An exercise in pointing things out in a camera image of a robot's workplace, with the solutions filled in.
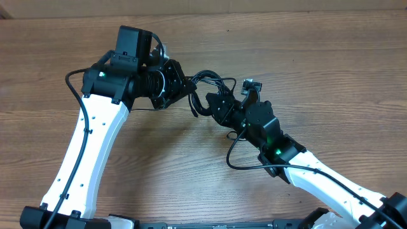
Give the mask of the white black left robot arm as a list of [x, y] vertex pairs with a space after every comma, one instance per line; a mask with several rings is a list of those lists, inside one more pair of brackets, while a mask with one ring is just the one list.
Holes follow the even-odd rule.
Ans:
[[100, 181], [116, 136], [134, 101], [151, 101], [153, 111], [168, 108], [195, 87], [158, 36], [121, 26], [114, 50], [82, 69], [74, 92], [80, 111], [66, 155], [50, 189], [37, 207], [25, 207], [22, 228], [136, 228], [138, 221], [117, 214], [96, 218]]

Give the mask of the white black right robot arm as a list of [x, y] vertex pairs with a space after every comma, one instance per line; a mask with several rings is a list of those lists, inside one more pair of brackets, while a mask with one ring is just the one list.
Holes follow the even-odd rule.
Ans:
[[343, 177], [324, 165], [311, 151], [283, 133], [269, 101], [250, 93], [243, 101], [232, 95], [206, 96], [213, 118], [232, 128], [259, 150], [259, 165], [238, 170], [264, 169], [272, 177], [307, 191], [327, 205], [302, 222], [303, 228], [406, 228], [406, 197], [386, 197]]

